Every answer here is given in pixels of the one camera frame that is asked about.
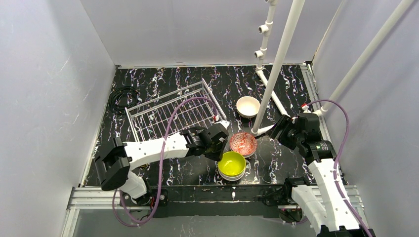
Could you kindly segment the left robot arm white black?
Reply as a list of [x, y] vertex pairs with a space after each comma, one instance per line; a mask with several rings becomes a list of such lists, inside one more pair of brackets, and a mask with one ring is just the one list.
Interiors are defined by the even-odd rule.
[[160, 160], [191, 156], [220, 161], [228, 142], [229, 125], [222, 120], [209, 128], [191, 127], [167, 138], [145, 142], [123, 142], [117, 137], [107, 155], [94, 159], [100, 187], [103, 191], [119, 189], [132, 199], [149, 196], [149, 185], [133, 173], [134, 169]]

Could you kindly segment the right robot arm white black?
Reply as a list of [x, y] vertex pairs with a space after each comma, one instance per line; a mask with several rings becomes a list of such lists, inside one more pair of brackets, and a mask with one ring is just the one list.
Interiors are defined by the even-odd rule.
[[302, 178], [286, 179], [284, 184], [286, 197], [301, 208], [318, 237], [375, 235], [350, 203], [337, 173], [337, 154], [332, 143], [323, 139], [316, 114], [300, 113], [296, 118], [282, 115], [267, 135], [297, 150], [314, 176], [321, 201]]

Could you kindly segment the yellow-green bowl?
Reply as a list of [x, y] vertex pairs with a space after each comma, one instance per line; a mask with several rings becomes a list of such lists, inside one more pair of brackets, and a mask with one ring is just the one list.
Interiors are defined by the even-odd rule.
[[221, 161], [217, 163], [219, 172], [226, 176], [239, 176], [244, 173], [246, 169], [246, 159], [243, 155], [237, 152], [225, 152], [222, 155]]

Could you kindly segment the white bowl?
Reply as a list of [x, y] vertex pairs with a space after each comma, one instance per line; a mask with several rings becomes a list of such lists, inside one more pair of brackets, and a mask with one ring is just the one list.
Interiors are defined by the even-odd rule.
[[245, 175], [245, 171], [241, 172], [238, 175], [234, 175], [234, 176], [227, 175], [227, 174], [223, 173], [221, 170], [219, 170], [218, 172], [224, 180], [233, 181], [233, 182], [240, 180]]

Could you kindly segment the red patterned bowl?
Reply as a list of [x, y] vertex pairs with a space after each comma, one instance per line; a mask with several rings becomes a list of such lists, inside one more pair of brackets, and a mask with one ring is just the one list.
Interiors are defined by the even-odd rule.
[[251, 157], [257, 149], [257, 141], [252, 134], [240, 132], [234, 134], [229, 142], [230, 150], [245, 158]]

